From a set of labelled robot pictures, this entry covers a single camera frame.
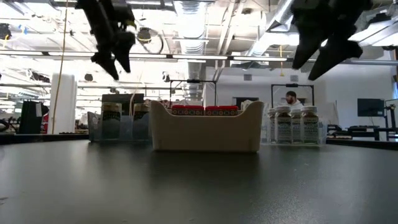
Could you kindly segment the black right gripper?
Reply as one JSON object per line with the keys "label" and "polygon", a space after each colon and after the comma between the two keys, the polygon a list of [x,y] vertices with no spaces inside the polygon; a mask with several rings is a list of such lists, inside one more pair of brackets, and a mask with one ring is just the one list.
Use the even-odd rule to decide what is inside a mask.
{"label": "black right gripper", "polygon": [[308,76],[315,81],[327,71],[349,58],[360,58],[362,48],[348,40],[357,30],[359,16],[373,6],[372,0],[294,0],[290,11],[292,23],[298,29],[299,43],[292,63],[300,69],[318,50],[321,43],[330,37],[320,49]]}

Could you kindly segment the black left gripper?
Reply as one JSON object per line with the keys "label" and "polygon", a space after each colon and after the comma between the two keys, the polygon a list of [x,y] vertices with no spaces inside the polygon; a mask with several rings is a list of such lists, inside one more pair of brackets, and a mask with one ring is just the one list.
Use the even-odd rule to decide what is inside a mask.
{"label": "black left gripper", "polygon": [[90,25],[90,34],[95,37],[97,52],[91,61],[103,68],[116,81],[117,60],[125,72],[130,73],[129,52],[136,43],[135,34],[127,31],[136,27],[135,17],[126,1],[77,0],[76,8],[83,10]]}

